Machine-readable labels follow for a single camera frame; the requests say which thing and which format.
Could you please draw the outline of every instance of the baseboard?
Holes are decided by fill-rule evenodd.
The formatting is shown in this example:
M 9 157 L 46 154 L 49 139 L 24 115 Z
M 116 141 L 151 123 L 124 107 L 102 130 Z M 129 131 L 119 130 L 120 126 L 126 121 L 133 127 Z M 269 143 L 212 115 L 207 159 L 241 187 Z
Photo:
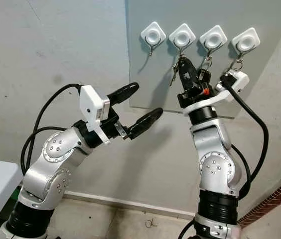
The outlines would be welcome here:
M 137 211 L 141 211 L 141 212 L 145 212 L 145 213 L 155 213 L 155 214 L 160 214 L 160 215 L 164 215 L 164 216 L 182 218 L 182 219 L 187 219 L 187 220 L 193 219 L 193 217 L 195 215 L 192 212 L 180 211 L 180 210 L 175 210 L 175 209 L 171 209 L 171 208 L 157 207 L 157 206 L 153 206 L 153 205 L 149 205 L 149 204 L 137 203 L 137 202 L 126 201 L 126 200 L 110 198 L 110 197 L 103 197 L 103 196 L 92 195 L 92 194 L 87 194 L 87 193 L 66 191 L 64 194 L 64 197 L 70 198 L 70 199 L 75 199 L 75 200 L 81 200 L 81 201 L 108 205 L 108 206 L 117 207 L 117 208 L 137 210 Z

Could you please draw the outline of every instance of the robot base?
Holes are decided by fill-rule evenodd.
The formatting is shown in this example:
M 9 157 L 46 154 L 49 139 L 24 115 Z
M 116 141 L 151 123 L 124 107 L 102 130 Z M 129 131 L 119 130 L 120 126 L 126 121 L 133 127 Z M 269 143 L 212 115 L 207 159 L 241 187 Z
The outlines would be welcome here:
M 47 238 L 47 232 L 45 232 L 42 236 L 38 238 L 31 238 L 31 239 L 46 239 Z M 16 235 L 13 235 L 6 229 L 6 222 L 2 224 L 0 228 L 0 239 L 28 239 L 28 238 L 22 238 L 18 237 Z

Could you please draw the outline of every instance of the black cable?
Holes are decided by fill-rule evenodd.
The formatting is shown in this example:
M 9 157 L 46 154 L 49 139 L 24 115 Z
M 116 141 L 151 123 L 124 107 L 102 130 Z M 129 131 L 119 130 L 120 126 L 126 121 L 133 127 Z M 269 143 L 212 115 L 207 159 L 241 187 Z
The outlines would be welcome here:
M 195 218 L 193 218 L 193 220 L 191 220 L 184 228 L 183 230 L 181 230 L 179 236 L 178 236 L 178 239 L 182 239 L 183 236 L 185 235 L 185 233 L 188 231 L 188 229 L 194 225 L 194 221 L 195 221 Z
M 229 84 L 229 82 L 227 81 L 226 77 L 222 77 L 222 84 L 223 86 L 231 93 L 231 95 L 235 98 L 235 100 L 241 105 L 242 108 L 245 109 L 245 111 L 247 111 L 247 113 L 260 125 L 261 129 L 264 132 L 264 143 L 263 143 L 263 147 L 262 147 L 262 151 L 261 151 L 261 155 L 260 155 L 260 159 L 257 163 L 257 166 L 255 168 L 255 170 L 253 171 L 253 173 L 251 174 L 251 182 L 255 179 L 255 177 L 257 176 L 257 174 L 259 173 L 265 157 L 266 157 L 266 153 L 268 150 L 268 144 L 269 144 L 269 132 L 268 132 L 268 128 L 266 126 L 266 124 L 262 121 L 261 118 L 259 118 L 259 116 L 257 116 L 257 114 L 243 101 L 243 99 L 240 98 L 240 96 L 231 88 L 231 85 Z M 247 183 L 245 183 L 243 185 L 243 187 L 241 188 L 241 192 L 243 194 L 245 194 L 245 192 L 248 189 L 248 185 Z
M 79 84 L 68 84 L 68 85 L 63 86 L 57 92 L 55 92 L 54 95 L 51 98 L 49 98 L 49 100 L 45 103 L 45 105 L 42 107 L 40 113 L 38 114 L 38 116 L 36 118 L 36 121 L 35 121 L 34 128 L 33 128 L 33 133 L 37 131 L 37 129 L 39 127 L 39 124 L 40 124 L 40 120 L 42 118 L 42 115 L 43 115 L 44 111 L 46 110 L 46 108 L 49 106 L 49 104 L 59 94 L 61 94 L 63 91 L 65 91 L 66 89 L 71 88 L 71 87 L 75 87 L 80 92 L 81 85 L 79 85 Z M 28 153 L 27 153 L 27 160 L 26 160 L 26 166 L 25 166 L 26 170 L 29 169 L 30 164 L 31 164 L 31 157 L 32 157 L 32 152 L 33 152 L 33 147 L 34 147 L 34 141 L 35 141 L 35 136 L 31 139 L 30 147 L 29 147 L 29 150 L 28 150 Z
M 20 164 L 21 164 L 21 170 L 22 170 L 22 173 L 23 175 L 25 175 L 26 171 L 28 168 L 25 167 L 25 151 L 26 151 L 26 148 L 27 146 L 29 145 L 30 142 L 32 142 L 32 140 L 35 138 L 35 136 L 44 131 L 44 130 L 61 130 L 61 131 L 64 131 L 66 130 L 66 128 L 61 128 L 61 127 L 54 127 L 54 126 L 48 126 L 48 127 L 43 127 L 43 128 L 39 128 L 38 130 L 36 130 L 35 132 L 33 132 L 28 138 L 27 140 L 25 141 L 24 143 L 24 146 L 22 148 L 22 151 L 21 151 L 21 159 L 20 159 Z
M 243 192 L 240 190 L 240 192 L 239 192 L 239 200 L 241 200 L 249 193 L 249 190 L 250 190 L 250 187 L 251 187 L 250 168 L 249 168 L 248 162 L 246 161 L 244 155 L 239 151 L 239 149 L 236 146 L 234 146 L 233 144 L 231 145 L 231 147 L 241 158 L 241 161 L 244 164 L 244 167 L 245 167 L 245 170 L 246 170 L 246 175 L 247 175 L 245 190 Z

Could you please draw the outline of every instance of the floor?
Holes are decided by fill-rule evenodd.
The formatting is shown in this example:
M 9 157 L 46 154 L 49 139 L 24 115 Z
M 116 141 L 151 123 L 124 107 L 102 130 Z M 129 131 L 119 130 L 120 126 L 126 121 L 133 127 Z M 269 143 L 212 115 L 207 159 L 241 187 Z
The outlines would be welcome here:
M 55 210 L 48 239 L 176 239 L 189 221 L 72 199 Z M 184 239 L 194 235 L 190 229 Z M 281 239 L 281 205 L 246 227 L 241 239 Z

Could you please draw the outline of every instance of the wall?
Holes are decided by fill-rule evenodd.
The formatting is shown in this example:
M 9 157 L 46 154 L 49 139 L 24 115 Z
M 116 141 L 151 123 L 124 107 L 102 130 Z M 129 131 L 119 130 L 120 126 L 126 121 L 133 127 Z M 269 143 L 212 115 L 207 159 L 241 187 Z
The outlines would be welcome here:
M 129 82 L 125 5 L 116 1 L 0 0 L 0 160 L 19 162 L 42 105 L 61 86 L 79 82 L 110 93 Z M 69 127 L 82 118 L 74 90 L 48 108 L 41 125 Z M 245 213 L 281 180 L 281 42 L 248 98 L 267 122 L 270 147 Z M 116 107 L 131 125 L 144 110 Z M 251 169 L 260 155 L 259 127 L 241 112 L 226 121 Z M 71 191 L 195 212 L 199 175 L 189 119 L 164 113 L 133 141 L 100 146 L 73 175 Z M 49 133 L 36 141 L 35 156 Z

